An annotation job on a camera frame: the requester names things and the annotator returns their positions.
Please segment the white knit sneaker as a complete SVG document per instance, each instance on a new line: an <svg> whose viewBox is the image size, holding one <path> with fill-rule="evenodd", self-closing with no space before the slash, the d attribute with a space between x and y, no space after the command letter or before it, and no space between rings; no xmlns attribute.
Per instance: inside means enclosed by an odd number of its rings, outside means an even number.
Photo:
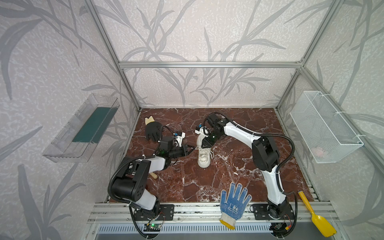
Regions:
<svg viewBox="0 0 384 240"><path fill-rule="evenodd" d="M211 159L214 158L215 154L211 148L202 148L203 139L206 137L204 134L199 134L196 142L195 149L198 150L198 165L205 169L210 166Z"/></svg>

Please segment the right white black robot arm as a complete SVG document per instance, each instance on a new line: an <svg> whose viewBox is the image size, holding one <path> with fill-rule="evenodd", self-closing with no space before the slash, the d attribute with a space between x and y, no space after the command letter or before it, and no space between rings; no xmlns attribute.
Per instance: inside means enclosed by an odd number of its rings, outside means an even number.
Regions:
<svg viewBox="0 0 384 240"><path fill-rule="evenodd" d="M199 125L204 127L208 123L211 127L209 134L202 140L202 148L211 148L221 137L229 136L252 150L254 165L262 171L268 193L268 211L273 219L278 219L289 210L289 201L282 186L280 168L287 163L295 153L294 142L278 134L262 134L249 130L236 123L226 115L213 112ZM282 138L288 141L291 152L288 157L279 162L280 152L274 138Z"/></svg>

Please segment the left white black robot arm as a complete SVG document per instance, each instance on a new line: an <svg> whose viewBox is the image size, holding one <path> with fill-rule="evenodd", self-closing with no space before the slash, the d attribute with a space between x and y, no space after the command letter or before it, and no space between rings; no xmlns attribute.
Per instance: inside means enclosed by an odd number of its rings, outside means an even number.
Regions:
<svg viewBox="0 0 384 240"><path fill-rule="evenodd" d="M165 136L159 140L153 155L125 157L110 179L108 194L111 199L157 215L160 202L146 190L148 176L167 169L173 159L186 157L195 150L194 146L183 145L182 141L182 137Z"/></svg>

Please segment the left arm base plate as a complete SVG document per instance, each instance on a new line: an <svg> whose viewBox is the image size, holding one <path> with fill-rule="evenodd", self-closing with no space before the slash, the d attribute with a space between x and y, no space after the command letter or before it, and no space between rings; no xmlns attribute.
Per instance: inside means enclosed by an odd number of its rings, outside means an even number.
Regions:
<svg viewBox="0 0 384 240"><path fill-rule="evenodd" d="M134 210L136 221L172 221L174 219L175 205L155 205L153 210Z"/></svg>

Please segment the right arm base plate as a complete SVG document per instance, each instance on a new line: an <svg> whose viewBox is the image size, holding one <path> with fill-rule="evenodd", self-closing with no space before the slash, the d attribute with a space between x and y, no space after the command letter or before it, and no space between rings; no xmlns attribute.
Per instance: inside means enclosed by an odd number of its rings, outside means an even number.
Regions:
<svg viewBox="0 0 384 240"><path fill-rule="evenodd" d="M282 221L282 220L294 220L295 210L291 205L288 206L288 210L284 210L284 214L281 217L273 218L270 214L269 205L264 204L252 204L250 206L250 211L254 214L255 220L265 220L265 221Z"/></svg>

